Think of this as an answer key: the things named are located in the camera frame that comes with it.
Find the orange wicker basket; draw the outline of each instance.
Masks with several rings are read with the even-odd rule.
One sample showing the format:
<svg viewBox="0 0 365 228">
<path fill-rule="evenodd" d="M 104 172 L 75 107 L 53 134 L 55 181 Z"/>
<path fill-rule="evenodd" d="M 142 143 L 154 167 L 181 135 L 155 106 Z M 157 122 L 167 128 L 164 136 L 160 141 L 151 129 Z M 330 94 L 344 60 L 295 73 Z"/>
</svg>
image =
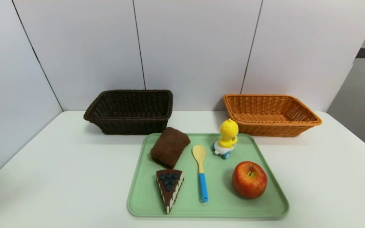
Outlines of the orange wicker basket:
<svg viewBox="0 0 365 228">
<path fill-rule="evenodd" d="M 228 94 L 223 98 L 239 132 L 253 136 L 295 137 L 322 121 L 288 95 Z"/>
</svg>

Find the wicker basket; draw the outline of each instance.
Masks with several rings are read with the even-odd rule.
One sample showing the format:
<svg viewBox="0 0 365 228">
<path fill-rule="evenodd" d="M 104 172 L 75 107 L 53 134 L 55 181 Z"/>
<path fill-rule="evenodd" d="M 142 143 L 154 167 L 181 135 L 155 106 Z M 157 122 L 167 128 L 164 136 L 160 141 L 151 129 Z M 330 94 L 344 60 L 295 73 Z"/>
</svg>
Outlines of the wicker basket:
<svg viewBox="0 0 365 228">
<path fill-rule="evenodd" d="M 307 106 L 287 95 L 228 94 L 223 100 L 239 132 L 253 136 L 294 137 L 322 123 Z"/>
<path fill-rule="evenodd" d="M 167 127 L 173 108 L 168 90 L 113 90 L 102 92 L 84 119 L 107 135 L 148 135 Z"/>
</svg>

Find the basket rim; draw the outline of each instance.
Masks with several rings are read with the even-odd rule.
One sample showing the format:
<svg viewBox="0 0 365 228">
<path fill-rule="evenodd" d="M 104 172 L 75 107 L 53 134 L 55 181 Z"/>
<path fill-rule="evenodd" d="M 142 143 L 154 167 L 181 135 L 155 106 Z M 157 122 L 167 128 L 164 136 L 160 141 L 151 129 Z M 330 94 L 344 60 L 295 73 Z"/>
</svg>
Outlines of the basket rim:
<svg viewBox="0 0 365 228">
<path fill-rule="evenodd" d="M 100 102 L 100 100 L 102 99 L 102 97 L 107 94 L 107 93 L 112 93 L 112 92 L 134 92 L 134 93 L 142 93 L 142 92 L 164 92 L 168 95 L 169 97 L 169 102 L 168 102 L 168 106 L 167 106 L 167 111 L 165 113 L 165 115 L 162 115 L 160 117 L 91 117 L 91 113 L 94 111 L 94 109 L 96 108 L 97 104 Z M 86 121 L 90 121 L 90 122 L 97 122 L 99 121 L 100 123 L 114 123 L 114 122 L 127 122 L 127 121 L 166 121 L 171 117 L 171 113 L 172 113 L 172 108 L 173 108 L 173 93 L 169 90 L 108 90 L 108 91 L 103 91 L 101 92 L 97 98 L 95 98 L 95 100 L 90 104 L 90 106 L 87 108 L 86 112 L 84 113 L 84 119 Z"/>
<path fill-rule="evenodd" d="M 239 118 L 235 117 L 234 112 L 232 111 L 232 107 L 230 106 L 229 102 L 227 101 L 228 97 L 289 97 L 295 100 L 299 105 L 304 108 L 305 111 L 312 114 L 313 117 L 316 118 L 316 121 L 243 121 Z M 280 94 L 227 94 L 223 97 L 223 102 L 225 103 L 226 109 L 229 113 L 229 117 L 238 124 L 243 125 L 268 125 L 268 126 L 318 126 L 322 124 L 322 120 L 308 108 L 304 103 L 302 103 L 296 97 L 290 95 L 280 95 Z"/>
</svg>

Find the red apple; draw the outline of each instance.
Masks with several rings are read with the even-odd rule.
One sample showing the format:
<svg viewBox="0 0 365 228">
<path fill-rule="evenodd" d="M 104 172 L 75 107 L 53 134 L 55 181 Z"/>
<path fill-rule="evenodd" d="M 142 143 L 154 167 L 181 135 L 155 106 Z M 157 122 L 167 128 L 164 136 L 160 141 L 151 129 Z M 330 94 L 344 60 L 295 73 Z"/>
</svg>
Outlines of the red apple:
<svg viewBox="0 0 365 228">
<path fill-rule="evenodd" d="M 232 183 L 236 192 L 244 198 L 254 199 L 261 196 L 267 187 L 267 175 L 256 163 L 240 162 L 234 169 Z"/>
</svg>

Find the tabletop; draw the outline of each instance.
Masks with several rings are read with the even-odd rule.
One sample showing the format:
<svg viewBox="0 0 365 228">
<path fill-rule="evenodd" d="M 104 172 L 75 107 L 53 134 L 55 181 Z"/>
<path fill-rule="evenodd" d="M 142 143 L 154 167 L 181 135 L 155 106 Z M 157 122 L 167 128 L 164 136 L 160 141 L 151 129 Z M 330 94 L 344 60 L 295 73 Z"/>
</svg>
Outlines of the tabletop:
<svg viewBox="0 0 365 228">
<path fill-rule="evenodd" d="M 0 228 L 365 227 L 365 143 L 324 112 L 298 137 L 254 137 L 290 204 L 281 219 L 136 218 L 126 201 L 145 136 L 107 136 L 66 111 L 0 170 Z M 217 133 L 224 111 L 174 111 Z"/>
</svg>

